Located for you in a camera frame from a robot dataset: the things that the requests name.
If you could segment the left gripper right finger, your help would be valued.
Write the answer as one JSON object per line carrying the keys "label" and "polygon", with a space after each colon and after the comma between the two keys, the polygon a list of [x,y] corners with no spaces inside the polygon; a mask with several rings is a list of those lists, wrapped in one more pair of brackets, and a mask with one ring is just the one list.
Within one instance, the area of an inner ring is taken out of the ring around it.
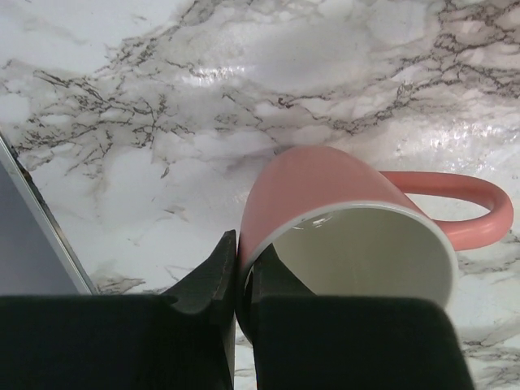
{"label": "left gripper right finger", "polygon": [[250,284],[261,389],[472,389],[444,311],[415,298],[313,294],[268,247]]}

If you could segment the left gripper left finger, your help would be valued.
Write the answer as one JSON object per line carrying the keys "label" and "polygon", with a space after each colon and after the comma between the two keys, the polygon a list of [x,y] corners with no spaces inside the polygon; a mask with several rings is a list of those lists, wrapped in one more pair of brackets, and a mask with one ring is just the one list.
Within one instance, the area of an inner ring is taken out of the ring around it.
{"label": "left gripper left finger", "polygon": [[4,389],[230,389],[236,233],[160,294],[1,300]]}

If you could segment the pink mug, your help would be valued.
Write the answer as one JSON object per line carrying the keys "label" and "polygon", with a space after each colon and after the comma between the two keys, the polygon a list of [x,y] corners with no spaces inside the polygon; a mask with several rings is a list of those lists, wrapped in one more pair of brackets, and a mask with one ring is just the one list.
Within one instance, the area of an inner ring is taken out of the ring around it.
{"label": "pink mug", "polygon": [[496,243],[513,221],[509,196],[486,180],[378,171],[329,146],[288,149],[262,170],[245,203],[238,322],[251,337],[245,290],[268,248],[318,295],[413,297],[449,308],[457,253]]}

